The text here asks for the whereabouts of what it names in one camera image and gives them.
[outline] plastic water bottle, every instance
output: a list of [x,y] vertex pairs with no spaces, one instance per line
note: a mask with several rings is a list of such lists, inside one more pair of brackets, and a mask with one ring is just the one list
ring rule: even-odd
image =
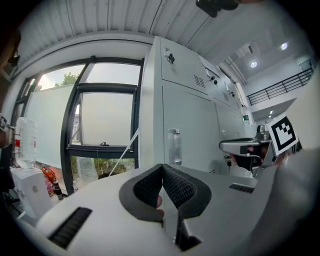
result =
[[28,150],[27,150],[27,159],[29,160],[28,168],[33,169],[36,163],[37,156],[37,122],[31,119],[27,119],[27,130],[28,130]]
[[18,165],[33,169],[36,162],[37,124],[33,120],[19,117],[15,127],[14,153]]

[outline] white cabinet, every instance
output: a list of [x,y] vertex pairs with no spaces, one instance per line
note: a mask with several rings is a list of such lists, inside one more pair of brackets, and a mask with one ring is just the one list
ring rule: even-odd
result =
[[[207,94],[205,68],[196,52],[164,38],[160,38],[160,48],[163,80]],[[168,61],[170,54],[173,63]]]
[[[219,119],[220,137],[221,140],[234,140],[245,137],[245,127],[242,116],[231,110],[229,107],[222,104],[216,105],[216,110]],[[228,173],[227,160],[224,156],[228,156],[228,153],[222,153],[221,158],[221,174]]]
[[219,123],[214,102],[190,89],[163,87],[164,160],[169,162],[168,129],[180,129],[182,166],[210,172],[220,168]]

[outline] black railing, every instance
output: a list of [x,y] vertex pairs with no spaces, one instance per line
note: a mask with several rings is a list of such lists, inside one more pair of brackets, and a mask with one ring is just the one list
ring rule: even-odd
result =
[[302,87],[309,82],[310,77],[313,75],[313,73],[314,70],[312,68],[309,68],[283,81],[277,82],[274,85],[271,85],[263,90],[252,93],[247,96],[249,98],[249,102],[252,106],[254,104],[270,100],[281,94],[286,94],[294,89]]

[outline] white wall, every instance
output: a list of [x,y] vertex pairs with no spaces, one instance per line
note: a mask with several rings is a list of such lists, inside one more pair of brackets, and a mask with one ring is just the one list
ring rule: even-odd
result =
[[243,86],[243,90],[245,95],[248,96],[300,72],[302,70],[297,61],[291,56],[248,79],[247,84]]

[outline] wall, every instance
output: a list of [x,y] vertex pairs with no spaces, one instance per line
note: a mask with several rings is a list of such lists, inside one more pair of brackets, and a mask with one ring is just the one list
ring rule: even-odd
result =
[[248,96],[300,72],[302,70],[297,61],[291,56],[248,79],[247,84],[243,86],[243,90],[245,95]]
[[14,105],[24,80],[37,74],[41,70],[70,61],[87,59],[92,55],[95,55],[96,57],[117,57],[141,60],[146,56],[146,52],[149,51],[150,47],[150,44],[143,42],[100,40],[70,45],[45,55],[31,63],[14,78],[8,94],[6,95],[2,113],[4,113],[10,123]]

